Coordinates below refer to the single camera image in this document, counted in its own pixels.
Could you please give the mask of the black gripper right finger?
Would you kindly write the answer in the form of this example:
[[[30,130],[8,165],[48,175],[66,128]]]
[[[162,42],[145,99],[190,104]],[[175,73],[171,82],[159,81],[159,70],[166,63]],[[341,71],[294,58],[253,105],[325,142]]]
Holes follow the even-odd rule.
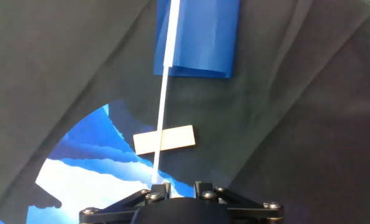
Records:
[[[232,190],[205,182],[194,183],[194,197],[224,207],[232,223],[284,224],[284,207],[277,202],[257,203]]]

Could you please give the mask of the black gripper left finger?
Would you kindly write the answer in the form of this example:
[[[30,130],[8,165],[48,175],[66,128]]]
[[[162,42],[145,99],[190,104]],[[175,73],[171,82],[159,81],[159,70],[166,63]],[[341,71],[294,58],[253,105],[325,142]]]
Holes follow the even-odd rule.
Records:
[[[171,198],[171,184],[154,184],[151,189],[139,190],[106,208],[88,207],[79,212],[79,224],[130,223],[143,206]]]

